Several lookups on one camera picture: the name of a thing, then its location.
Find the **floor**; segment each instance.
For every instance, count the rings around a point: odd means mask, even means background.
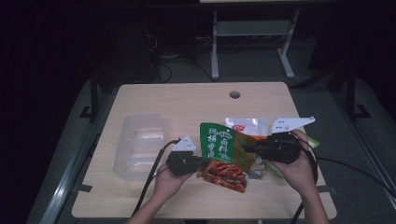
[[[375,99],[370,86],[357,80],[356,105],[364,105],[370,114],[368,119],[353,121],[345,113],[346,88],[331,92],[326,87],[332,74],[304,88],[294,89],[299,84],[322,71],[307,70],[315,39],[294,40],[288,57],[295,73],[295,79],[284,74],[276,49],[281,39],[262,39],[259,47],[230,46],[233,52],[224,50],[219,55],[220,78],[217,82],[257,82],[282,81],[290,87],[290,93],[301,117],[314,116],[316,122],[305,127],[308,133],[320,141],[317,154],[321,158],[333,159],[352,165],[369,175],[378,176],[376,161],[387,172],[390,180],[396,180],[393,163],[396,159],[396,125],[387,111]],[[162,60],[159,75],[153,83],[167,80],[168,83],[212,82],[210,78],[210,50],[199,51],[195,61],[177,56],[177,52],[167,53]],[[90,105],[89,81],[84,85],[71,110],[64,132],[58,143],[44,184],[35,201],[27,223],[38,223],[50,204],[50,200],[62,181],[64,171],[73,160],[77,150],[85,147],[88,152],[80,167],[75,167],[77,176],[68,189],[67,198],[61,206],[55,223],[123,223],[126,218],[84,219],[71,215],[73,202],[78,194],[79,184],[89,166],[92,150],[88,150],[96,136],[100,136],[117,89],[111,93],[99,94],[99,115],[93,122],[82,119],[80,113]],[[395,201],[391,201],[386,191],[371,178],[345,165],[329,161],[319,161],[326,182],[337,209],[337,217],[331,223],[394,223],[396,220]],[[289,223],[289,220],[264,220],[263,223]]]

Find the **hand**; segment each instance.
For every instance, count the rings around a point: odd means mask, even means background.
[[[192,176],[192,174],[174,176],[166,164],[157,169],[157,174],[153,196],[161,197],[165,200],[174,196],[183,183]]]
[[[308,142],[308,138],[303,132],[294,130],[291,133],[302,140],[301,145],[306,150],[309,149],[309,145],[305,143]],[[315,187],[316,184],[312,174],[312,168],[304,152],[300,151],[300,157],[291,164],[276,161],[271,161],[271,163],[282,173],[288,184],[299,193],[303,193],[305,190],[311,190],[312,187]]]

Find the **green snack package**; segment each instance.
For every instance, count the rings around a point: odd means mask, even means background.
[[[200,125],[200,139],[204,159],[225,161],[247,174],[250,172],[256,155],[245,152],[242,145],[256,145],[257,140],[252,136],[221,124],[204,122]]]

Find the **table top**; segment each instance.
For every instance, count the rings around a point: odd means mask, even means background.
[[[238,91],[240,97],[230,97]],[[129,217],[134,211],[143,181],[126,181],[112,171],[122,124],[134,113],[159,113],[164,139],[189,135],[198,147],[202,122],[224,124],[225,118],[297,118],[288,87],[281,82],[186,83],[124,85],[107,118],[83,185],[72,209],[75,217]],[[318,186],[325,181],[318,171]],[[151,196],[151,183],[145,201]],[[329,218],[336,210],[329,192],[320,193]],[[301,203],[299,194],[267,167],[263,179],[249,179],[245,193],[207,183],[193,175],[158,212],[158,218],[290,218]]]

